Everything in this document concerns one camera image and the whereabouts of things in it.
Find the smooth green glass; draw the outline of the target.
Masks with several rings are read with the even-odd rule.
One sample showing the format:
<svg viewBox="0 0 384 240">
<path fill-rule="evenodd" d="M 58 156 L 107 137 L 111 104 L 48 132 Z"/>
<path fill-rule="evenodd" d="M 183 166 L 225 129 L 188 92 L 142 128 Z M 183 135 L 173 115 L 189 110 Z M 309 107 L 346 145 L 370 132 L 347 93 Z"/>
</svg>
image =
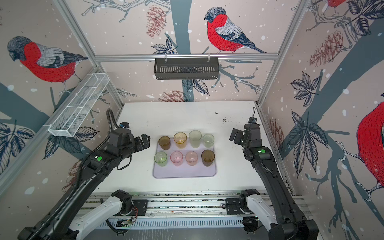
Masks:
<svg viewBox="0 0 384 240">
<path fill-rule="evenodd" d="M 155 163 L 160 167 L 164 167 L 168 162 L 168 155 L 165 152 L 157 152 L 154 156 Z"/>
</svg>

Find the amber textured glass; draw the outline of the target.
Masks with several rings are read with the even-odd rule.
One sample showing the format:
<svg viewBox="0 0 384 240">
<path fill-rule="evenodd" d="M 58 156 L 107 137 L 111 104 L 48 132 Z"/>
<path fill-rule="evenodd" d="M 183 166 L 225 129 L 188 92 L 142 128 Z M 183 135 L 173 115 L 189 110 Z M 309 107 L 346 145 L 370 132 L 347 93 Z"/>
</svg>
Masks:
<svg viewBox="0 0 384 240">
<path fill-rule="evenodd" d="M 202 152 L 201 157 L 202 157 L 202 162 L 204 166 L 209 167 L 213 164 L 215 160 L 215 153 L 211 150 L 204 150 Z"/>
<path fill-rule="evenodd" d="M 167 151 L 171 147 L 171 139 L 168 136 L 162 136 L 160 137 L 158 144 L 163 150 Z"/>
</svg>

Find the pink glass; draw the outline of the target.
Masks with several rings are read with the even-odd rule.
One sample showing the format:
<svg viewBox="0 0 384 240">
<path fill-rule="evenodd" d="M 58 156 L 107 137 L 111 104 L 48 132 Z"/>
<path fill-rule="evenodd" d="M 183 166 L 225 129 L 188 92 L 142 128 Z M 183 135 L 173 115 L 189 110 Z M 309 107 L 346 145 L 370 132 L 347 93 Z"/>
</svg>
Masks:
<svg viewBox="0 0 384 240">
<path fill-rule="evenodd" d="M 180 166 L 183 163 L 184 155 L 180 151 L 174 151 L 171 153 L 170 160 L 175 166 Z"/>
<path fill-rule="evenodd" d="M 186 162 L 189 166 L 195 166 L 198 162 L 198 154 L 194 151 L 190 151 L 186 154 Z"/>
</svg>

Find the smooth yellow glass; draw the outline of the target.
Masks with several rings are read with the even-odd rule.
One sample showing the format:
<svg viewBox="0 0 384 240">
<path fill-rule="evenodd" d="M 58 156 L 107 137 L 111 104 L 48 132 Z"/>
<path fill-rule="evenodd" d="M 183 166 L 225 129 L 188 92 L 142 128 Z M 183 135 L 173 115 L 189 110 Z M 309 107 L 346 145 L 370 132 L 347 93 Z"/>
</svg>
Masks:
<svg viewBox="0 0 384 240">
<path fill-rule="evenodd" d="M 178 132 L 174 135 L 174 142 L 179 149 L 184 149 L 187 145 L 187 135 L 184 132 Z"/>
</svg>

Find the tall pale green textured glass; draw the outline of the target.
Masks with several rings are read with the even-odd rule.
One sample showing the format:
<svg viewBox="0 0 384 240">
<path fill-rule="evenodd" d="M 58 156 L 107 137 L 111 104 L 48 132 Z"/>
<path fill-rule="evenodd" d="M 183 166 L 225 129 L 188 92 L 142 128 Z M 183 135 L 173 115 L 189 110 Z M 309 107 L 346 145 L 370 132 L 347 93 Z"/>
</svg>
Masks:
<svg viewBox="0 0 384 240">
<path fill-rule="evenodd" d="M 189 133 L 189 140 L 192 148 L 197 149 L 201 144 L 202 133 L 198 130 L 193 130 Z"/>
</svg>

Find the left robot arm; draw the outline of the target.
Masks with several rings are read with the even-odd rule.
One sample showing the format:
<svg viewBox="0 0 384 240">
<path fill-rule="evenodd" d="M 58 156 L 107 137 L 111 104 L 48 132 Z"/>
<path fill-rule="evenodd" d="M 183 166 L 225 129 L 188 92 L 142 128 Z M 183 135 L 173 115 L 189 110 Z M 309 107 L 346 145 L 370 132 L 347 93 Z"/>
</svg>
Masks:
<svg viewBox="0 0 384 240">
<path fill-rule="evenodd" d="M 134 137 L 128 128 L 112 130 L 105 141 L 92 151 L 78 168 L 75 182 L 50 212 L 33 227 L 25 227 L 19 240 L 82 240 L 114 215 L 139 215 L 132 195 L 117 190 L 92 211 L 76 218 L 93 191 L 114 169 L 134 153 L 150 147 L 150 136 Z"/>
</svg>

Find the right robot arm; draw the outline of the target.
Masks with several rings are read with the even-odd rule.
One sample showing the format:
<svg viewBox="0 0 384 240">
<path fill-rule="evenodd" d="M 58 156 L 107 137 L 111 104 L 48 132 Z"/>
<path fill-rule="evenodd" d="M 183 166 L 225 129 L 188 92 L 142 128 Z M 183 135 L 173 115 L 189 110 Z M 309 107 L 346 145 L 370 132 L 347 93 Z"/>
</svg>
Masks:
<svg viewBox="0 0 384 240">
<path fill-rule="evenodd" d="M 267 229 L 270 240 L 315 240 L 319 228 L 298 207 L 278 170 L 275 157 L 263 146 L 260 124 L 250 117 L 244 130 L 233 129 L 230 141 L 243 148 L 244 157 L 261 178 L 272 205 L 267 205 L 256 190 L 244 190 L 239 197 L 240 209 L 254 213 Z"/>
</svg>

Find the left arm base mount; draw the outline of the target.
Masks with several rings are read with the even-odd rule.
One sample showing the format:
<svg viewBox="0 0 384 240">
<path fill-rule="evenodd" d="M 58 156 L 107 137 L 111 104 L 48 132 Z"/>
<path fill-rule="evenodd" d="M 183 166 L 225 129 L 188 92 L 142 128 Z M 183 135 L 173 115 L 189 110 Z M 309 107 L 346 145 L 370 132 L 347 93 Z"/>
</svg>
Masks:
<svg viewBox="0 0 384 240">
<path fill-rule="evenodd" d="M 145 216 L 148 206 L 148 200 L 126 200 L 122 203 L 122 208 L 118 211 L 117 214 L 114 214 L 114 217 L 120 216 Z"/>
</svg>

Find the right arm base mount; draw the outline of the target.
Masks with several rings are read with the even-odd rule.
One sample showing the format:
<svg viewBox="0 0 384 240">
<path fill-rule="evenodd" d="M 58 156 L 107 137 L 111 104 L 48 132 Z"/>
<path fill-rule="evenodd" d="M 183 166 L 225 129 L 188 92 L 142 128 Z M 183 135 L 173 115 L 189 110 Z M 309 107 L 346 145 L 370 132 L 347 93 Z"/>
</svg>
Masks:
<svg viewBox="0 0 384 240">
<path fill-rule="evenodd" d="M 242 190 L 238 198 L 225 199 L 225 203 L 220 207 L 225 209 L 227 215 L 251 215 L 254 214 L 247 205 L 247 197 L 251 195 L 260 196 L 260 193 L 255 189 Z"/>
</svg>

